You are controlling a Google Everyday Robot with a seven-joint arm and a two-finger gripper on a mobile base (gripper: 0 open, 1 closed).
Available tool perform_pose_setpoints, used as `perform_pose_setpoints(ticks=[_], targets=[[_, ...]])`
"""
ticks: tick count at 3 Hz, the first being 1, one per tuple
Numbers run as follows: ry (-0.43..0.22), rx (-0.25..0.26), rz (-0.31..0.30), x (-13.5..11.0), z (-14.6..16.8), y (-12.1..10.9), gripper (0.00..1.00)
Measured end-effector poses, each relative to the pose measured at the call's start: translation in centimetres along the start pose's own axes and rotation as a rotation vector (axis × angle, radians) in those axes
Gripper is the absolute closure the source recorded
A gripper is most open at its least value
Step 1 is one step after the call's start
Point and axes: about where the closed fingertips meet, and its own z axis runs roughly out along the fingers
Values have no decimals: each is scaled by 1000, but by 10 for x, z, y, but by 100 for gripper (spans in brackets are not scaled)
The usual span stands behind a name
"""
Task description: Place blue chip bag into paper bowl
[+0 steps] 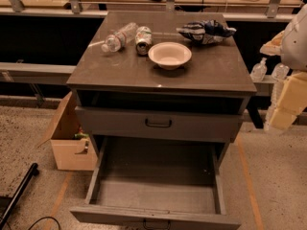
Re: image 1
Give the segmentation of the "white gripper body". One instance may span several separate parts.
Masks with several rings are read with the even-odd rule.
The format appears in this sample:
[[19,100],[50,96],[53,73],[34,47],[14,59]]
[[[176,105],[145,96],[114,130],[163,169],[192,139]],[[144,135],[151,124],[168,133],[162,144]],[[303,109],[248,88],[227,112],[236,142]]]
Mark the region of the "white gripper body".
[[285,131],[307,107],[307,73],[296,72],[277,81],[272,90],[271,106],[265,131]]

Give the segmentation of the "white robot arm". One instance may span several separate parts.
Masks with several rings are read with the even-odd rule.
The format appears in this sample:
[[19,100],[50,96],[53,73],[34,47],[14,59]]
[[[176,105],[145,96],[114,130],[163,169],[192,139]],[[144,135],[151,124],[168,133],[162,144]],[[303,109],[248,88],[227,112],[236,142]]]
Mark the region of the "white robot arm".
[[265,122],[266,131],[285,131],[307,107],[307,5],[260,52],[280,56],[281,63],[293,70],[274,86]]

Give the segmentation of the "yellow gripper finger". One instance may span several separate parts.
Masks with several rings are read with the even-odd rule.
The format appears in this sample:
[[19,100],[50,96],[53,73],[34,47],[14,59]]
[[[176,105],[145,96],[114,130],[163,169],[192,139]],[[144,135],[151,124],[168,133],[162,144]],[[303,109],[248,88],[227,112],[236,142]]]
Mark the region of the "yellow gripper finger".
[[260,48],[260,53],[267,56],[279,56],[281,52],[281,44],[284,32],[281,31],[272,40],[263,44]]

